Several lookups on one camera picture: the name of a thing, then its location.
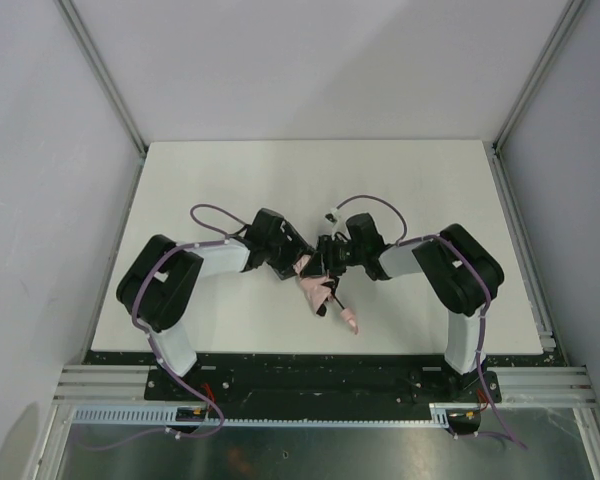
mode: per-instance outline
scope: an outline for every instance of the white table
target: white table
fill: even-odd
[[[409,237],[462,224],[502,265],[506,280],[488,316],[485,351],[542,352],[504,214],[479,141],[258,141],[153,143],[100,314],[94,351],[147,351],[115,289],[154,234],[176,241],[217,239],[191,221],[196,203],[222,206],[250,222],[261,207],[283,214],[310,243],[328,232],[330,207],[358,193],[378,195],[407,219]],[[386,207],[360,200],[386,241],[400,223]],[[221,214],[201,218],[227,230]],[[266,265],[199,282],[182,319],[192,346],[208,352],[427,354],[444,351],[447,311],[424,275],[372,282],[350,269],[339,298],[355,310],[354,336],[337,309],[314,316],[295,279]]]

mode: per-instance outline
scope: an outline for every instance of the pink fabric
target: pink fabric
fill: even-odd
[[[322,277],[302,277],[300,273],[304,270],[304,267],[307,266],[310,259],[311,257],[309,255],[303,255],[293,266],[293,269],[298,275],[298,283],[302,290],[304,290],[313,313],[316,313],[323,303],[333,299],[331,296],[331,288],[328,286],[329,283],[333,283],[333,279],[329,278],[327,275]],[[340,317],[349,324],[353,329],[353,333],[357,335],[358,323],[353,311],[350,308],[345,308],[340,312]]]

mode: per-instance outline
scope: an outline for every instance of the gray floor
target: gray floor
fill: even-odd
[[[529,446],[490,438],[454,441],[439,429],[226,428],[204,440],[161,433],[106,451],[69,443],[61,479],[592,479],[571,410],[504,412]],[[144,428],[74,426],[89,445]],[[489,414],[483,429],[497,429]]]

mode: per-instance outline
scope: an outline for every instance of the pink cloth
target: pink cloth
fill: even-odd
[[[322,277],[302,277],[300,273],[304,270],[304,267],[307,266],[310,259],[311,257],[309,255],[303,255],[293,266],[293,269],[298,275],[298,283],[302,290],[304,290],[313,313],[316,313],[323,303],[333,299],[331,296],[331,288],[328,286],[329,283],[333,283],[333,279],[329,278],[327,275]],[[340,317],[349,324],[353,329],[353,333],[357,335],[358,323],[353,311],[350,308],[345,308],[340,312]]]

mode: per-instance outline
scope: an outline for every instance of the white wall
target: white wall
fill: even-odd
[[[567,0],[76,0],[146,141],[493,140]]]
[[[560,334],[600,399],[600,0],[504,154]]]
[[[0,1],[0,479],[82,344],[136,162],[53,2]]]

